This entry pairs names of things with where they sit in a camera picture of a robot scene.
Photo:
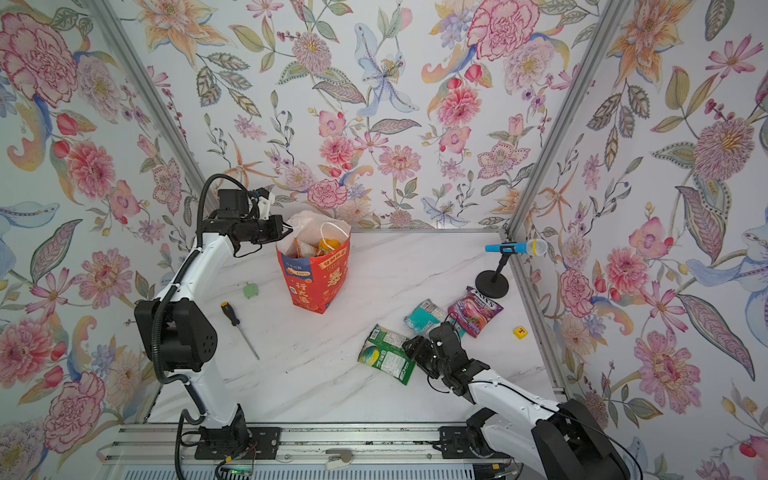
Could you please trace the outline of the teal snack packet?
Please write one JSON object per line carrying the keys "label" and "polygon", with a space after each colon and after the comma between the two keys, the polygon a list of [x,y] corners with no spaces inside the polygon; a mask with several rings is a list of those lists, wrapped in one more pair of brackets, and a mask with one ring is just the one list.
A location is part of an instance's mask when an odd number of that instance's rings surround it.
{"label": "teal snack packet", "polygon": [[463,328],[449,315],[449,313],[430,299],[422,301],[404,318],[405,325],[416,335],[427,335],[429,331],[443,322],[448,322],[452,325],[456,329],[459,337],[465,335]]}

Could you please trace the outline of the green snack packet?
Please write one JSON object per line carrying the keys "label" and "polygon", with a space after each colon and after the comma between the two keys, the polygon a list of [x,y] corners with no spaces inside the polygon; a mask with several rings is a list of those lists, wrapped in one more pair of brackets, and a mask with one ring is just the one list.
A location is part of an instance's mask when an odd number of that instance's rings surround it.
{"label": "green snack packet", "polygon": [[404,349],[408,338],[376,325],[366,337],[357,362],[370,366],[407,385],[415,368]]}

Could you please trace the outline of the magenta striped snack packet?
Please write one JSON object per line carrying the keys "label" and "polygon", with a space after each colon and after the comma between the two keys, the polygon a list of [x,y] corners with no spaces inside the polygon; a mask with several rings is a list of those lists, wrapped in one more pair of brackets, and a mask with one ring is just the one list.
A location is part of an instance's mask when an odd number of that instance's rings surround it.
{"label": "magenta striped snack packet", "polygon": [[468,286],[466,294],[448,307],[448,316],[469,336],[477,338],[503,307],[495,300]]}

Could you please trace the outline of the orange green noodle packet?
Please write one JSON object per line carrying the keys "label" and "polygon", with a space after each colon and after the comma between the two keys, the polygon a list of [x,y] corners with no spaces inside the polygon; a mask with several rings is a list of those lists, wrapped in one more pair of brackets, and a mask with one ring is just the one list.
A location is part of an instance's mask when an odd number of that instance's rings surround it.
{"label": "orange green noodle packet", "polygon": [[297,258],[314,258],[318,255],[319,249],[317,246],[301,241],[298,238],[294,239],[294,246]]}

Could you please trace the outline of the red paper gift bag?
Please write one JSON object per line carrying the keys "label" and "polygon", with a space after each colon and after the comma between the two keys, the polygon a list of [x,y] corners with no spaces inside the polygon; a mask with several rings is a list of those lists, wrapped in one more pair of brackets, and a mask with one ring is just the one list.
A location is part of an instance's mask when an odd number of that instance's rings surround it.
{"label": "red paper gift bag", "polygon": [[[292,302],[307,311],[322,314],[341,290],[348,272],[351,252],[351,227],[313,211],[293,215],[288,224],[292,232],[276,244],[277,258]],[[331,254],[318,251],[314,258],[297,258],[294,239],[317,246],[323,239],[343,243]]]}

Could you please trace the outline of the yellow snack packet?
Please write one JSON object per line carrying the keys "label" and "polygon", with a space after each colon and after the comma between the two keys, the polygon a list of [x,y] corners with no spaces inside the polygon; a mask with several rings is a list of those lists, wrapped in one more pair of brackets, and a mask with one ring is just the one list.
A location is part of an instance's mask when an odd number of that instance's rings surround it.
{"label": "yellow snack packet", "polygon": [[343,243],[334,240],[323,238],[318,244],[318,250],[323,254],[331,254],[342,247]]}

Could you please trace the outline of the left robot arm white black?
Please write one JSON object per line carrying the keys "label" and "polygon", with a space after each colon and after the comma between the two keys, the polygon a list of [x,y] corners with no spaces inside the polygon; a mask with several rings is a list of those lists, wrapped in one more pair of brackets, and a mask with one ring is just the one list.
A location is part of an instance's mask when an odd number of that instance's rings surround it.
{"label": "left robot arm white black", "polygon": [[250,190],[225,174],[209,177],[203,187],[217,180],[232,186],[219,191],[212,213],[197,211],[192,249],[159,294],[137,303],[134,317],[157,380],[181,383],[198,411],[183,411],[182,421],[196,426],[204,441],[244,446],[250,438],[247,422],[242,407],[225,392],[214,362],[218,333],[197,301],[242,244],[261,247],[292,229],[271,214],[275,196],[270,190]]}

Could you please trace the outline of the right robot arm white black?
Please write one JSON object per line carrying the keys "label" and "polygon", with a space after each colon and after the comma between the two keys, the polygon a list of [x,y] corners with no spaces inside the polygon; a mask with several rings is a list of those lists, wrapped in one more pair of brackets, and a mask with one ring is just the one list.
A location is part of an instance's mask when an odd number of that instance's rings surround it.
{"label": "right robot arm white black", "polygon": [[583,404],[544,399],[471,359],[453,325],[444,322],[403,348],[428,378],[478,408],[463,427],[439,429],[445,458],[508,458],[547,479],[632,477],[632,455],[618,452]]}

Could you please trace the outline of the small green toy piece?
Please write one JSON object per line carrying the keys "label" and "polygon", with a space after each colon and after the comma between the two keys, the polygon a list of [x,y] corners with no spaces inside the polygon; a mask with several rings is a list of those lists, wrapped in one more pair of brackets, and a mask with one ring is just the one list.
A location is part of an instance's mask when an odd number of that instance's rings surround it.
{"label": "small green toy piece", "polygon": [[244,285],[242,292],[246,299],[252,299],[259,295],[259,287],[255,283],[247,282]]}

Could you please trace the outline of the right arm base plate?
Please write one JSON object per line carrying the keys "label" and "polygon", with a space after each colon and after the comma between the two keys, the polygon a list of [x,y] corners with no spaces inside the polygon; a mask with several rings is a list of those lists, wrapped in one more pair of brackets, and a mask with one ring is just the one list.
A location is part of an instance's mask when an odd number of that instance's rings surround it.
{"label": "right arm base plate", "polygon": [[442,426],[433,445],[444,459],[507,459],[508,455],[492,450],[477,429],[468,426]]}

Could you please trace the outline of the black handled screwdriver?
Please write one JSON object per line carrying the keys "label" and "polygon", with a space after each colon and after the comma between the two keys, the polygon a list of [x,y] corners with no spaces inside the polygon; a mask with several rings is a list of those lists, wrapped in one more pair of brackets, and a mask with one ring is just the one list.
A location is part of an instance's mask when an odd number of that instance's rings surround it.
{"label": "black handled screwdriver", "polygon": [[247,345],[247,347],[249,348],[249,350],[251,351],[255,359],[259,361],[260,356],[258,355],[252,342],[248,339],[246,332],[243,328],[242,322],[237,316],[232,305],[229,302],[222,302],[221,310],[223,314],[227,317],[227,319],[230,321],[231,325],[234,326],[237,329],[237,331],[240,333],[242,339],[244,340],[245,344]]}

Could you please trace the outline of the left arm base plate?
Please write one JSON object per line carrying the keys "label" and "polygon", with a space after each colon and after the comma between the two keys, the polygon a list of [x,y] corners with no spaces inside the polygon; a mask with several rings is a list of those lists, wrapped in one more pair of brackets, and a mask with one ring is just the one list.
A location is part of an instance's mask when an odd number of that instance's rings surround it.
{"label": "left arm base plate", "polygon": [[232,433],[228,429],[200,430],[196,447],[196,460],[235,459],[243,454],[246,459],[275,460],[282,429],[279,427],[248,427],[248,432]]}

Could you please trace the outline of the aluminium mounting rail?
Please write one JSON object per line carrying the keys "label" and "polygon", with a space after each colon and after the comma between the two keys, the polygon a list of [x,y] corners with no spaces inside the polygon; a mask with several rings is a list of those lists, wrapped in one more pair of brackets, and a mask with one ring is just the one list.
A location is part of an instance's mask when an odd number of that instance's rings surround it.
{"label": "aluminium mounting rail", "polygon": [[[475,456],[462,423],[251,423],[258,464],[324,464],[345,457],[354,465],[383,463],[496,463],[501,453]],[[142,424],[118,429],[97,451],[105,465],[172,465],[176,427]]]}

